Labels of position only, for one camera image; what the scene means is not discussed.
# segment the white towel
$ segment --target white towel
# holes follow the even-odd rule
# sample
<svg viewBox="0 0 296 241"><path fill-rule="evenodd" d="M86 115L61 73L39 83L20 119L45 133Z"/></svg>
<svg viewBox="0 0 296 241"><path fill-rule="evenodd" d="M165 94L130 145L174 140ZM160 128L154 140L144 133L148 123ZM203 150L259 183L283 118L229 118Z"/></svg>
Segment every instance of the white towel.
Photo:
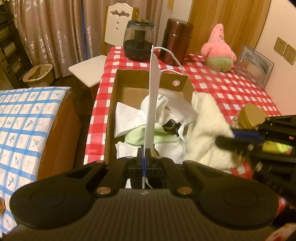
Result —
<svg viewBox="0 0 296 241"><path fill-rule="evenodd" d="M187 133L189 139L184 160L193 160L219 170L236 167L232 152L215 145L216 136L233 137L233 133L211 94L194 92L192 107L197 113L197 120L192 133Z"/></svg>

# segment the green cloth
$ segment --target green cloth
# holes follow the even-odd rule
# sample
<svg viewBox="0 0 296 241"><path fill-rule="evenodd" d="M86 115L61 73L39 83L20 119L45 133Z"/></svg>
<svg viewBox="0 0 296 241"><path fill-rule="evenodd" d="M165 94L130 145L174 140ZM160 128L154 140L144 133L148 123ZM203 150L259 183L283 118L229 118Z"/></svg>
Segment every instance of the green cloth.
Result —
<svg viewBox="0 0 296 241"><path fill-rule="evenodd" d="M207 58L205 62L207 66L215 71L226 72L233 66L233 61L229 58Z"/></svg>
<svg viewBox="0 0 296 241"><path fill-rule="evenodd" d="M144 145L146 125L139 126L126 134L124 141L132 145ZM177 142L177 135L171 135L164 131L162 126L154 127L154 144L164 142Z"/></svg>
<svg viewBox="0 0 296 241"><path fill-rule="evenodd" d="M265 141L262 147L262 151L271 153L284 153L291 150L292 147L283 143Z"/></svg>

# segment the white chair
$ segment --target white chair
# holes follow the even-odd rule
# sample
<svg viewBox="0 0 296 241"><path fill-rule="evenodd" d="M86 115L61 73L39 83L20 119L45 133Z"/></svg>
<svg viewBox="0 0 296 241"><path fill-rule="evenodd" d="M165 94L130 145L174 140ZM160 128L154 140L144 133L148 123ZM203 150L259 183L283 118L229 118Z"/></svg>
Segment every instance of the white chair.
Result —
<svg viewBox="0 0 296 241"><path fill-rule="evenodd" d="M102 44L102 54L100 56L85 60L78 64L70 66L69 71L75 75L82 83L91 88L93 101L96 98L96 92L101 82L102 74L107 54L107 44L113 46L123 45L124 33L128 21L137 19L139 15L138 8L132 8L126 3L115 3L106 7L104 40Z"/></svg>

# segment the patrick star plush toy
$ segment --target patrick star plush toy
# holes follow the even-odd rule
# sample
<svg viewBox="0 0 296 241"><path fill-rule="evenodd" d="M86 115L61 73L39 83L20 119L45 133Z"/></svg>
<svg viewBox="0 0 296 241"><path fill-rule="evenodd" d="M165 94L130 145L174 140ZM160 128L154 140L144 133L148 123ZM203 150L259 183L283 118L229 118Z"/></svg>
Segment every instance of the patrick star plush toy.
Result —
<svg viewBox="0 0 296 241"><path fill-rule="evenodd" d="M209 41L202 46L200 52L206 65L215 71L226 72L237 60L235 53L224 41L224 27L221 23L213 28Z"/></svg>

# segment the wall socket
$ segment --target wall socket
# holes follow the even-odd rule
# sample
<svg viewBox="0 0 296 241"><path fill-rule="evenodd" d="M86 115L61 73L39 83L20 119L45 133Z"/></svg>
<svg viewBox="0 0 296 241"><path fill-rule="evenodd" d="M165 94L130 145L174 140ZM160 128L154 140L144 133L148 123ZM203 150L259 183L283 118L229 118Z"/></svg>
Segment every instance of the wall socket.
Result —
<svg viewBox="0 0 296 241"><path fill-rule="evenodd" d="M276 44L274 45L274 50L279 53L281 56L284 55L287 43L282 40L280 37L277 38Z"/></svg>
<svg viewBox="0 0 296 241"><path fill-rule="evenodd" d="M293 65L296 60L296 50L290 44L287 45L287 48L284 52L284 58L291 65Z"/></svg>

